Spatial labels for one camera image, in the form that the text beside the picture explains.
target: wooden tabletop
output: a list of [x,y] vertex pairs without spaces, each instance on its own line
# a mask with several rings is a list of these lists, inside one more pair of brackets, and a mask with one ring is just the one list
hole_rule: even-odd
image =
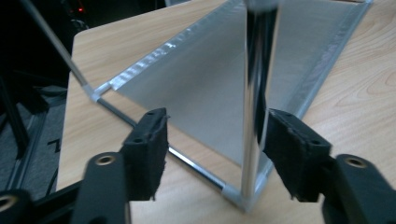
[[[224,0],[192,0],[78,34],[73,59],[96,88]],[[104,96],[128,116],[145,112],[116,92]],[[381,0],[364,16],[304,116],[329,140],[332,156],[371,161],[396,189],[396,1]],[[92,156],[118,151],[131,128],[90,101],[71,77],[57,188],[82,178]],[[216,175],[239,184],[239,167],[170,127],[171,143],[186,148]],[[132,202],[134,223],[322,223],[320,203],[291,201],[276,172],[250,213],[243,213],[189,168],[166,158],[156,202]]]

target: light wood desk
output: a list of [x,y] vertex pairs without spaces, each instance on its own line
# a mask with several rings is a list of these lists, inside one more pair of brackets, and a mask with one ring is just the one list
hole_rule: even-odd
[[[97,87],[223,1],[193,0],[82,32],[76,36],[73,58]],[[144,113],[115,92],[107,93],[105,99],[133,118]],[[371,161],[396,188],[396,1],[374,1],[304,121],[333,144],[333,156],[349,153]],[[58,189],[80,180],[90,157],[118,151],[130,131],[92,103],[71,77]],[[171,137],[180,147],[199,147],[174,130]],[[226,180],[239,178],[234,166],[196,153],[204,158],[205,167]],[[320,206],[291,201],[273,172],[254,209],[244,214],[167,157],[157,202],[133,202],[132,210],[134,223],[322,223]]]

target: vertical metal pole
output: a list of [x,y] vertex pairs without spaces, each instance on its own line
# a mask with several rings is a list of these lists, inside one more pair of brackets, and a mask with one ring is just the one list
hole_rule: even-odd
[[241,186],[241,194],[245,199],[253,197],[256,191],[261,153],[259,144],[265,135],[264,123],[267,117],[265,91],[271,73],[277,15],[277,7],[258,7],[257,4],[256,1],[246,1],[244,159]]

